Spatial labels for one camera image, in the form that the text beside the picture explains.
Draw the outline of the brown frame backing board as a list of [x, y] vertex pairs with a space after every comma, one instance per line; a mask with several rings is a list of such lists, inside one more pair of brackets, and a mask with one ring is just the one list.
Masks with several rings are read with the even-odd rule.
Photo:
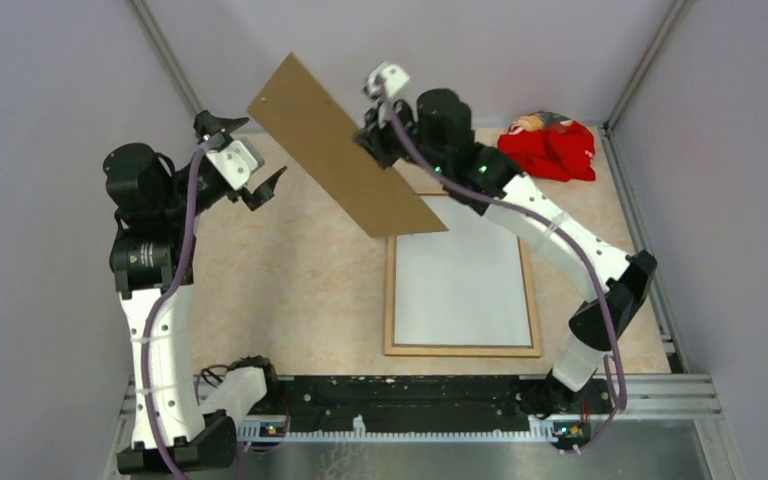
[[294, 53], [247, 112], [369, 237], [447, 230], [404, 177], [352, 141], [358, 125]]

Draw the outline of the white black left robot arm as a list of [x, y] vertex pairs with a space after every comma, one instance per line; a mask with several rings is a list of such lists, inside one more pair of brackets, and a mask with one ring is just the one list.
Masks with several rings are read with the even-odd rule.
[[197, 394], [190, 366], [196, 219], [223, 199], [256, 210], [273, 198], [279, 181], [273, 174], [248, 188], [264, 159], [235, 137], [245, 124], [242, 117], [199, 112], [193, 123], [197, 148], [182, 168], [144, 143], [122, 145], [104, 159], [117, 225], [109, 267], [134, 370], [134, 427], [116, 456], [123, 475], [186, 479], [228, 468], [247, 412], [268, 413], [279, 404], [281, 388], [260, 366], [232, 368], [206, 399]]

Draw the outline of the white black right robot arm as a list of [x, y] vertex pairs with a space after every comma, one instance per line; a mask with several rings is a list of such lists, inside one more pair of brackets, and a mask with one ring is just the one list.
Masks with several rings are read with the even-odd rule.
[[450, 198], [525, 241], [578, 286], [583, 302], [547, 375], [549, 404], [574, 411], [602, 368], [615, 409], [625, 409], [619, 339], [648, 299], [654, 255], [609, 244], [549, 199], [514, 160], [477, 139], [471, 109], [454, 91], [426, 91], [416, 106], [381, 86], [364, 93], [371, 106], [353, 140], [380, 168], [399, 160], [420, 167]]

